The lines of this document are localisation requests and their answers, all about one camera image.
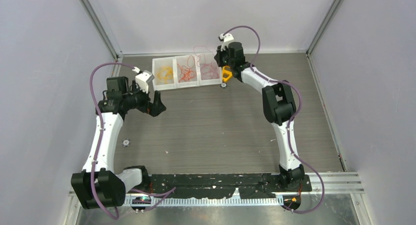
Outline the yellow triangular plastic frame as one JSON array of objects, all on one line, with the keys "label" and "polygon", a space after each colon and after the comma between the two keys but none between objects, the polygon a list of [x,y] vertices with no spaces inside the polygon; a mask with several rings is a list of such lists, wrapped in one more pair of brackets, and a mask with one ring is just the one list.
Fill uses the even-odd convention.
[{"label": "yellow triangular plastic frame", "polygon": [[230,66],[223,66],[221,70],[222,82],[227,83],[232,77],[233,73]]}]

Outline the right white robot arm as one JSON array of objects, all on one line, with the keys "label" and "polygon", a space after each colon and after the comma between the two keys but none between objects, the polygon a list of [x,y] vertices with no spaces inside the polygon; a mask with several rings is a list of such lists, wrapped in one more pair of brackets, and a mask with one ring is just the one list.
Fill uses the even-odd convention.
[{"label": "right white robot arm", "polygon": [[291,85],[286,80],[271,79],[249,63],[240,42],[218,46],[214,59],[220,67],[230,67],[233,77],[261,93],[264,117],[271,123],[278,142],[280,187],[294,190],[304,178],[305,170],[294,135],[293,120],[298,109]]}]

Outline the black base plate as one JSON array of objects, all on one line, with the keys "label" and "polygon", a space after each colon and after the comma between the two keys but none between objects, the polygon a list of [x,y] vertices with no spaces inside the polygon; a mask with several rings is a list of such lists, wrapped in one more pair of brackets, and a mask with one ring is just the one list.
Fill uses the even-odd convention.
[{"label": "black base plate", "polygon": [[231,198],[237,191],[242,199],[270,199],[275,193],[310,192],[308,175],[284,187],[277,174],[153,174],[145,180],[148,192],[161,194],[176,188],[173,199]]}]

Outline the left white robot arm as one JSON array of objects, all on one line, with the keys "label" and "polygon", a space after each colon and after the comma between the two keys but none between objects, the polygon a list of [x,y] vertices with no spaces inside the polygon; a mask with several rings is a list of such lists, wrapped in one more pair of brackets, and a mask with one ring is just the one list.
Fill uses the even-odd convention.
[{"label": "left white robot arm", "polygon": [[153,79],[153,75],[143,73],[136,75],[131,84],[125,76],[106,80],[104,98],[98,102],[96,132],[89,156],[81,172],[71,177],[71,186],[84,209],[121,206],[131,189],[144,193],[150,188],[145,166],[126,167],[116,175],[114,155],[128,111],[136,109],[156,117],[166,110],[159,91],[155,91],[153,99],[149,97]]}]

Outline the white three-compartment bin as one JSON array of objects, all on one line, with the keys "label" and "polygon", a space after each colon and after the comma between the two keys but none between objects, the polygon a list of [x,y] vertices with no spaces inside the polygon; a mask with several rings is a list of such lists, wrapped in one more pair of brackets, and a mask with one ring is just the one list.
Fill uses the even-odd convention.
[{"label": "white three-compartment bin", "polygon": [[221,68],[210,52],[154,58],[152,73],[154,89],[159,91],[222,83]]}]

